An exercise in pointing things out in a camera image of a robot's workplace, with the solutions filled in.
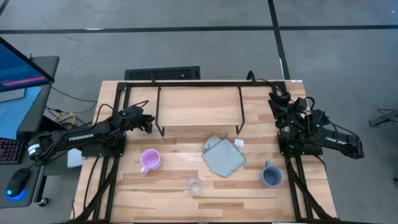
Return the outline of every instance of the blue light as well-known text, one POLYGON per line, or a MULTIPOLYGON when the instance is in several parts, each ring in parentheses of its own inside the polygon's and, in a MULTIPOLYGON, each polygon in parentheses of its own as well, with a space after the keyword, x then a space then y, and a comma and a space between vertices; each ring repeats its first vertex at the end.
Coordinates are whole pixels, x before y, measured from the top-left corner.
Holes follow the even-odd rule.
POLYGON ((10 197, 10 195, 7 195, 7 198, 12 201, 20 201, 25 197, 25 195, 26 195, 26 190, 24 189, 24 190, 22 190, 22 192, 19 195, 15 196, 15 197, 10 197))

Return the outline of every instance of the clear glass cup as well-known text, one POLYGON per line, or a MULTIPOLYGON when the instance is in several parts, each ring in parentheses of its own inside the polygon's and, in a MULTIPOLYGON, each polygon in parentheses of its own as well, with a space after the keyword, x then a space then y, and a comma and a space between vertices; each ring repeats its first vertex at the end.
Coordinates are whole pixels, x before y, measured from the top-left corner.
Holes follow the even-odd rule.
POLYGON ((185 186, 185 193, 198 194, 203 187, 203 182, 198 177, 191 177, 185 186))

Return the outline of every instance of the computer mouse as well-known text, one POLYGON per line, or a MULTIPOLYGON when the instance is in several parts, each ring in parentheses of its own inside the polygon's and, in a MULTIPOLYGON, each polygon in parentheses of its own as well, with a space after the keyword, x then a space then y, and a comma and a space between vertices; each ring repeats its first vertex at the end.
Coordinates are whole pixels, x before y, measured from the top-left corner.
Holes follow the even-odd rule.
POLYGON ((30 176, 30 169, 22 168, 17 170, 8 181, 6 193, 10 197, 19 195, 25 187, 30 176))

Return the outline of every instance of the yellow cable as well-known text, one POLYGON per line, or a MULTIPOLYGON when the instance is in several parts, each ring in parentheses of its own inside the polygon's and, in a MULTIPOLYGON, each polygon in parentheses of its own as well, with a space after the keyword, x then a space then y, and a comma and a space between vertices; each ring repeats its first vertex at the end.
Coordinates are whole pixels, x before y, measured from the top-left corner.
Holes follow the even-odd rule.
POLYGON ((54 118, 54 121, 59 120, 59 118, 62 117, 63 115, 65 115, 65 114, 69 114, 69 115, 72 115, 72 116, 73 116, 72 124, 71 124, 70 127, 69 127, 69 129, 71 129, 71 128, 73 127, 73 125, 75 124, 75 120, 76 120, 76 116, 75 116, 75 114, 72 113, 72 112, 62 112, 62 113, 60 113, 59 115, 57 115, 57 116, 54 118))

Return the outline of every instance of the monitor stand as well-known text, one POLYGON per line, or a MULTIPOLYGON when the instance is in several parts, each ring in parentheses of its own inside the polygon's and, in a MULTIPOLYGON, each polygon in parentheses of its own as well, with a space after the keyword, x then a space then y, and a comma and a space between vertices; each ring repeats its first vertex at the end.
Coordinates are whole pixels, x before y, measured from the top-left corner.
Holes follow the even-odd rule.
POLYGON ((25 96, 25 89, 11 90, 0 93, 0 102, 16 100, 25 96))

